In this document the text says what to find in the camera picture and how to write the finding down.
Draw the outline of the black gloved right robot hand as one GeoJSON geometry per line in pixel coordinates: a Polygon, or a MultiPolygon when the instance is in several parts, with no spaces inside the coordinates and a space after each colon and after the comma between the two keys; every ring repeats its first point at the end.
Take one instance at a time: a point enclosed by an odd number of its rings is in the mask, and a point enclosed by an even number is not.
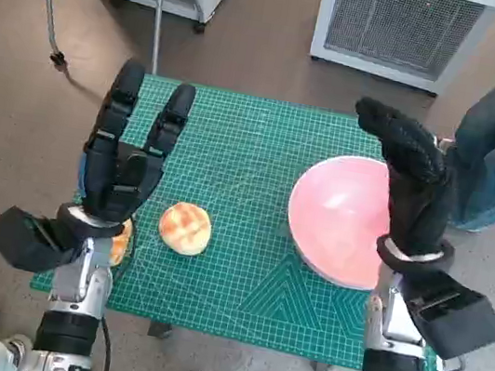
{"type": "Polygon", "coordinates": [[[360,128],[380,142],[388,168],[390,230],[378,240],[380,250],[407,262],[442,259],[453,178],[435,136],[372,98],[361,98],[355,111],[360,128]]]}

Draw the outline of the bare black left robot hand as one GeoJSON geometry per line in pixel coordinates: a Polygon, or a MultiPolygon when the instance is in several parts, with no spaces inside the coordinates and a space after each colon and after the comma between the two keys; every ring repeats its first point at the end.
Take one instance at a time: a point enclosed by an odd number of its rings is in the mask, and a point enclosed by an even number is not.
{"type": "Polygon", "coordinates": [[[145,78],[142,64],[125,62],[105,95],[83,148],[78,190],[85,211],[108,222],[123,222],[149,199],[164,176],[193,107],[196,90],[180,84],[155,117],[143,146],[121,140],[145,78]]]}

